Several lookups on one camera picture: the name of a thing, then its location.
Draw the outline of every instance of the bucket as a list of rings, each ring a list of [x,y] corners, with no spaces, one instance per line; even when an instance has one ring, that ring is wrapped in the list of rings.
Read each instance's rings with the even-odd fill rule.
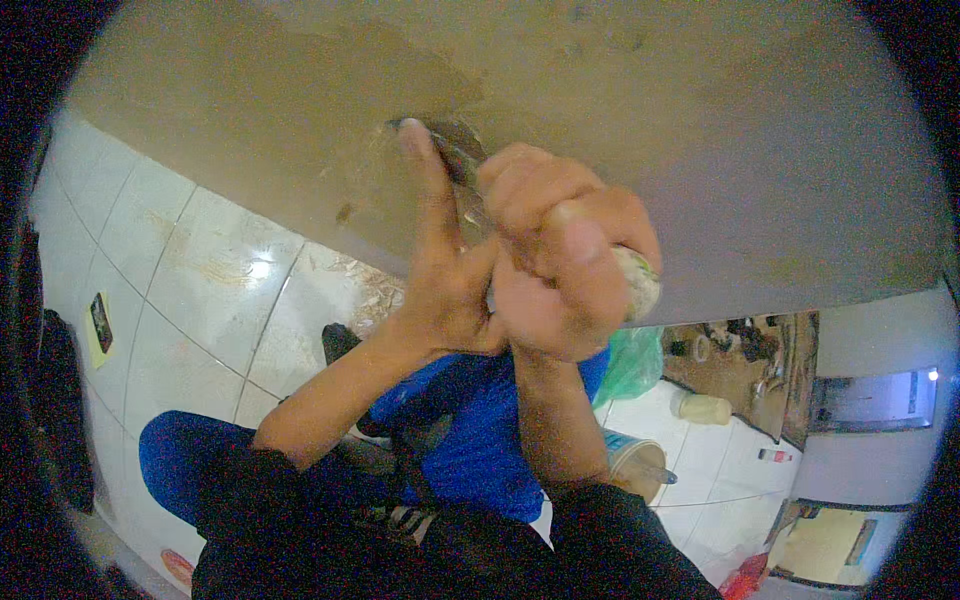
[[[610,429],[604,429],[603,433],[611,480],[621,490],[643,496],[649,503],[664,481],[677,480],[676,475],[666,470],[663,448],[653,440],[640,440]],[[651,468],[664,471],[664,475],[651,476]]]

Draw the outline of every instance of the green plastic bag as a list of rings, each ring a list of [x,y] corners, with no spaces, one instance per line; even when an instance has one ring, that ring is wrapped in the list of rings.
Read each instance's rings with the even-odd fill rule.
[[[610,364],[593,398],[593,408],[633,398],[653,389],[663,376],[663,327],[620,329],[610,338]]]

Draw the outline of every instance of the person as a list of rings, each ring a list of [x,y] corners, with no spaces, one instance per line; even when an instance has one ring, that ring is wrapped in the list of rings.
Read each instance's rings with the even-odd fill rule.
[[[478,173],[497,231],[467,250],[429,132],[398,135],[424,188],[404,305],[255,432],[166,413],[141,435],[151,493],[207,540],[194,597],[719,598],[612,485],[589,406],[628,303],[611,245],[661,268],[642,202],[515,144]],[[414,398],[450,418],[419,482],[391,491],[340,441]],[[541,489],[552,547],[526,522]]]

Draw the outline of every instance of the hand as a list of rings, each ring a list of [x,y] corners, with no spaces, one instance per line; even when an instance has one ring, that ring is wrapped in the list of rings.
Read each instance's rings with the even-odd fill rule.
[[[392,319],[402,335],[421,343],[434,359],[447,352],[499,354],[506,336],[486,300],[496,239],[465,250],[452,184],[429,132],[419,121],[407,119],[399,137],[423,192],[406,298]]]
[[[501,238],[493,293],[511,342],[566,362],[603,349],[629,302],[611,246],[637,251],[661,271],[640,199],[575,160],[525,144],[487,160],[478,184]]]

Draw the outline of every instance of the forearm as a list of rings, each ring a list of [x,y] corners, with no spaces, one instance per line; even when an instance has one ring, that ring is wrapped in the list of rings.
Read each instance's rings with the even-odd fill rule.
[[[610,480],[607,448],[577,366],[513,348],[523,456],[552,496]]]
[[[252,447],[280,450],[298,468],[308,468],[343,438],[377,398],[436,358],[439,355],[392,317],[369,340],[317,373],[267,415]]]

